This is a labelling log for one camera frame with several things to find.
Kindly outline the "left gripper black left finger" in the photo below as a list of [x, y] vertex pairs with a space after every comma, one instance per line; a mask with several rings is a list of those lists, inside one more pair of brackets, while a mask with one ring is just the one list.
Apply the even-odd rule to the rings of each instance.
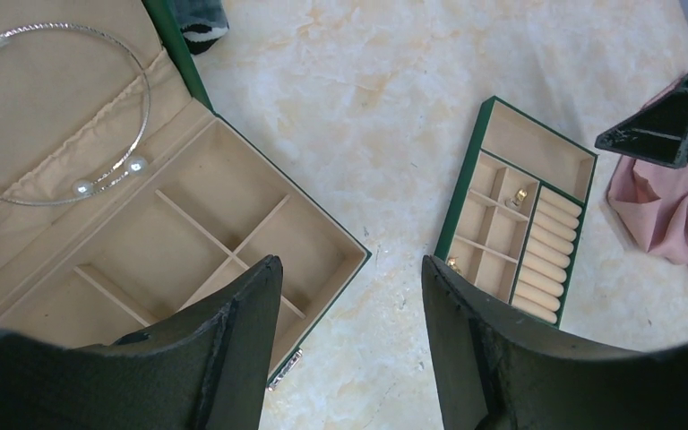
[[63, 348], [0, 330], [0, 429], [255, 429], [283, 266], [261, 259], [224, 288], [109, 345]]

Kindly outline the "green jewelry box with lid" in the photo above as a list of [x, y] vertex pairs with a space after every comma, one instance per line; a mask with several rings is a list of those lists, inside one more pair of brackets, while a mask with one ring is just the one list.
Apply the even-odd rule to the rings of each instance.
[[165, 1], [0, 1], [0, 328], [108, 344], [283, 266], [269, 377], [369, 251], [212, 111]]

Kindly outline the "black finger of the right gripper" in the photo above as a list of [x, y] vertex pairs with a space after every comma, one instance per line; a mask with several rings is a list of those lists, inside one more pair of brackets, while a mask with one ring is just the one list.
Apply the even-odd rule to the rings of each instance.
[[670, 91], [601, 133], [595, 147], [666, 168], [688, 164], [688, 73]]

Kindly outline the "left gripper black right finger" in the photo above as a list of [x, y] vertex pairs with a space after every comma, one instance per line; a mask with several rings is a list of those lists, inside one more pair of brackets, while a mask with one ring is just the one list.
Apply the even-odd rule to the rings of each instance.
[[447, 429], [688, 429], [688, 343], [652, 352], [560, 331], [422, 261]]

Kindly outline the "green compartment jewelry tray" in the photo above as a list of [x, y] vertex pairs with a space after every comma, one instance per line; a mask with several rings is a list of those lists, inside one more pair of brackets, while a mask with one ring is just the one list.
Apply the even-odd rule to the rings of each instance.
[[[597, 161], [509, 102], [483, 101], [434, 255], [456, 257], [472, 286], [559, 326]], [[507, 207], [521, 188], [525, 202]]]

